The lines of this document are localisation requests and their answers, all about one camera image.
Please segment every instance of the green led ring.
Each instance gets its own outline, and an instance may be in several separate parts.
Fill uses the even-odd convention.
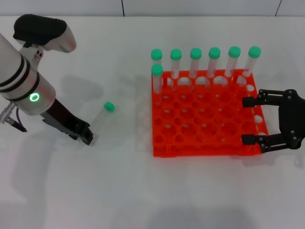
[[[39,100],[39,98],[40,98],[40,95],[37,92],[30,94],[30,101],[31,102],[36,102],[36,101]]]

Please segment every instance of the white table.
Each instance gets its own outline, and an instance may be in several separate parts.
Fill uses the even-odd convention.
[[[0,17],[12,38],[17,17]],[[188,69],[192,47],[262,48],[254,69],[258,88],[296,89],[305,97],[305,18],[61,17],[78,47],[45,52],[40,73],[73,114],[91,122],[101,105],[117,106],[95,146],[80,146],[44,124],[21,119],[28,133],[0,130],[1,229],[303,229],[304,147],[255,157],[154,158],[150,140],[150,51],[164,68],[180,48]],[[1,98],[0,107],[7,102]],[[276,107],[264,107],[271,134]]]

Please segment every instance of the wall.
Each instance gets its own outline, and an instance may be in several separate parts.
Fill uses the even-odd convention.
[[[0,0],[0,15],[305,16],[305,0]]]

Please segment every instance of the green cap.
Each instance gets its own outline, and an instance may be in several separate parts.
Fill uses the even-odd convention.
[[[163,67],[160,64],[154,64],[152,66],[152,75],[160,76],[163,74]]]
[[[171,51],[171,59],[173,61],[178,61],[181,59],[181,57],[182,57],[182,52],[180,49],[173,49]]]
[[[211,59],[218,59],[220,57],[220,49],[217,47],[212,47],[209,51],[209,57]]]
[[[199,60],[199,59],[201,58],[201,55],[202,55],[201,49],[199,49],[199,48],[193,48],[193,49],[191,50],[191,58],[192,58],[193,60]]]
[[[252,58],[258,58],[261,55],[261,49],[257,46],[252,46],[248,54]]]
[[[162,59],[162,51],[160,49],[152,50],[152,59],[154,61],[159,61],[160,59]]]
[[[229,56],[232,58],[238,58],[240,56],[240,48],[237,46],[232,46],[229,50]]]
[[[114,112],[115,106],[113,105],[113,103],[106,102],[104,104],[104,108],[109,112]]]

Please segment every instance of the test tube rack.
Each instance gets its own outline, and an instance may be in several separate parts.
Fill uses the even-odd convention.
[[[228,78],[224,72],[216,70],[208,78],[206,70],[199,70],[195,79],[189,71],[180,71],[177,79],[163,72],[160,94],[153,91],[152,78],[155,157],[261,154],[258,145],[245,146],[241,140],[242,134],[268,135],[261,107],[242,106],[243,97],[257,96],[253,75],[243,77],[243,69],[235,69]]]

